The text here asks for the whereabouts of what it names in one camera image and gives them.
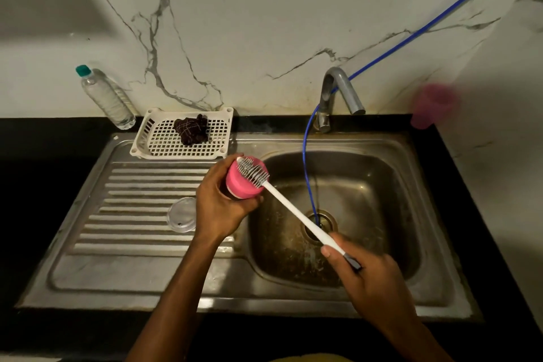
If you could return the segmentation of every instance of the hand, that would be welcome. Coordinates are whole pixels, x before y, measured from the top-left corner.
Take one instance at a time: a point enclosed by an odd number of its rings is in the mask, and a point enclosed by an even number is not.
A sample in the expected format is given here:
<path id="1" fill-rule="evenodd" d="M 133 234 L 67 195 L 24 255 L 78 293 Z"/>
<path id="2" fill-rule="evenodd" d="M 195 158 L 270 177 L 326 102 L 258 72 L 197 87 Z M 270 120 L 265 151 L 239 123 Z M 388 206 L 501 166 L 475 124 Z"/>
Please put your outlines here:
<path id="1" fill-rule="evenodd" d="M 196 190 L 196 231 L 195 239 L 220 244 L 234 233 L 240 222 L 255 210 L 262 196 L 243 201 L 233 201 L 220 190 L 228 168 L 243 153 L 236 153 L 211 167 Z"/>
<path id="2" fill-rule="evenodd" d="M 321 248 L 322 254 L 341 278 L 360 316 L 390 341 L 403 335 L 406 330 L 423 327 L 400 268 L 391 256 L 377 256 L 339 233 L 330 233 L 330 236 L 363 266 L 356 273 L 334 248 L 326 245 Z"/>

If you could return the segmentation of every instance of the person's right arm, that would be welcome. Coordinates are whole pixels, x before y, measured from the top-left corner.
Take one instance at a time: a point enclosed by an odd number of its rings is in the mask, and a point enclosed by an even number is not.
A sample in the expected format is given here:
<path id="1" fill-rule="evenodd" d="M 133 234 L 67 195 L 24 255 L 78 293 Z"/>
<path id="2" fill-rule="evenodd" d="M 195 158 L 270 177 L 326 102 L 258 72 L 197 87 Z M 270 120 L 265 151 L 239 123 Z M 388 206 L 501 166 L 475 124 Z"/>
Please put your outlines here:
<path id="1" fill-rule="evenodd" d="M 330 236 L 363 267 L 356 273 L 334 248 L 326 245 L 321 248 L 360 316 L 381 331 L 404 358 L 414 362 L 452 362 L 417 316 L 411 293 L 394 259 L 375 255 L 339 233 Z"/>

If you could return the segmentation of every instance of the fingernail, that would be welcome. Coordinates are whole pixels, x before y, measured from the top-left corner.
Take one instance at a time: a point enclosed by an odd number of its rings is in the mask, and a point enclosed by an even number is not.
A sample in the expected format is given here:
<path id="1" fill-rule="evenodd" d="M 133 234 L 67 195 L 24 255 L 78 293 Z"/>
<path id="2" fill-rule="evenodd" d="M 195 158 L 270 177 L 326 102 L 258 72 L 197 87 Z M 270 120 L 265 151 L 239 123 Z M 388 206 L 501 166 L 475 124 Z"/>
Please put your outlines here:
<path id="1" fill-rule="evenodd" d="M 320 248 L 320 252 L 325 258 L 330 256 L 330 251 L 327 246 L 323 246 L 322 248 Z"/>

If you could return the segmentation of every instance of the white plastic basket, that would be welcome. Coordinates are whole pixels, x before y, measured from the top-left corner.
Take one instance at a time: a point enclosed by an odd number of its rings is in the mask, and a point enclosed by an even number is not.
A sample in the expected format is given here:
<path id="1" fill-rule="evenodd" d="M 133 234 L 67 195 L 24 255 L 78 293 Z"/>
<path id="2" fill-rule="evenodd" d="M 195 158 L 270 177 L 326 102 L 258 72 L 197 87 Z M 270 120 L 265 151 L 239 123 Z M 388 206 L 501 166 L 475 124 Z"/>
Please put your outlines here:
<path id="1" fill-rule="evenodd" d="M 185 146 L 181 137 L 173 129 L 177 119 L 207 117 L 207 136 L 209 140 L 199 145 Z M 221 111 L 162 111 L 153 108 L 145 117 L 130 154 L 152 160 L 212 160 L 225 158 L 228 154 L 228 141 L 232 126 L 233 108 Z"/>

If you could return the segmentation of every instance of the drain hole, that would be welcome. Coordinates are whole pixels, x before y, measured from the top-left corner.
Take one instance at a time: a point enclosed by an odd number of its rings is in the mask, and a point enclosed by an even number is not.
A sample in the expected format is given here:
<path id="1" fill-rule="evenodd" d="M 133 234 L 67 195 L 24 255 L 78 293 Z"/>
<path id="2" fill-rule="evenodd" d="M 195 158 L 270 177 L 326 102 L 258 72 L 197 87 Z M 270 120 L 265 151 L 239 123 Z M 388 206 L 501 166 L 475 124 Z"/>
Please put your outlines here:
<path id="1" fill-rule="evenodd" d="M 330 233 L 331 231 L 335 230 L 333 219 L 331 219 L 331 217 L 328 214 L 317 212 L 317 215 L 319 215 L 320 228 L 324 230 L 324 232 Z M 314 213 L 308 214 L 307 217 L 311 219 L 313 223 L 316 223 Z M 302 224 L 302 228 L 303 228 L 302 231 L 304 232 L 304 234 L 307 235 L 307 237 L 310 238 L 311 241 L 320 243 L 319 239 L 313 234 L 313 232 L 311 232 L 303 224 Z"/>

